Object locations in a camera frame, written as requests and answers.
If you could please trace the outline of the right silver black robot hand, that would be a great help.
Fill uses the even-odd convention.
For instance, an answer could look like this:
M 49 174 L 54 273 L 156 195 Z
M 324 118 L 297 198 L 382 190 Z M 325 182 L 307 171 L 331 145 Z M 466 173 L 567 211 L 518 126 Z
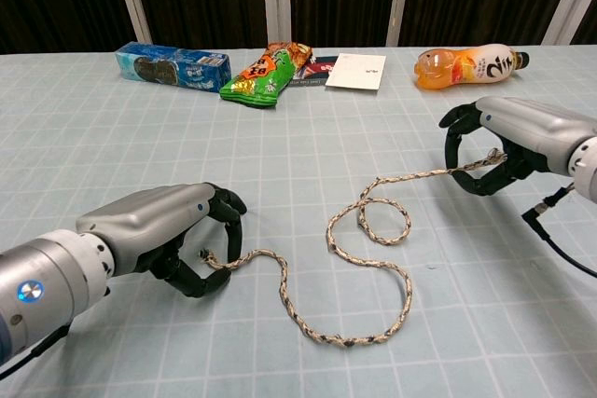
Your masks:
M 485 129 L 502 142 L 506 160 L 480 178 L 454 171 L 465 191 L 490 196 L 533 172 L 570 176 L 575 190 L 596 200 L 596 119 L 569 109 L 514 97 L 486 96 L 452 108 L 439 122 L 447 131 L 448 169 L 459 166 L 462 137 Z

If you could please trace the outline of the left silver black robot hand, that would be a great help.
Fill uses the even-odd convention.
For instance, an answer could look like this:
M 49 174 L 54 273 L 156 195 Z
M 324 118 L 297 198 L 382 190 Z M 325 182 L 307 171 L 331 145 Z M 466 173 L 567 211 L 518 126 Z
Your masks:
M 234 192 L 212 183 L 165 185 L 137 191 L 76 220 L 76 229 L 107 244 L 116 277 L 149 271 L 187 297 L 208 295 L 230 277 L 216 268 L 202 278 L 179 257 L 187 232 L 203 218 L 225 225 L 228 261 L 240 258 L 241 216 L 247 212 Z

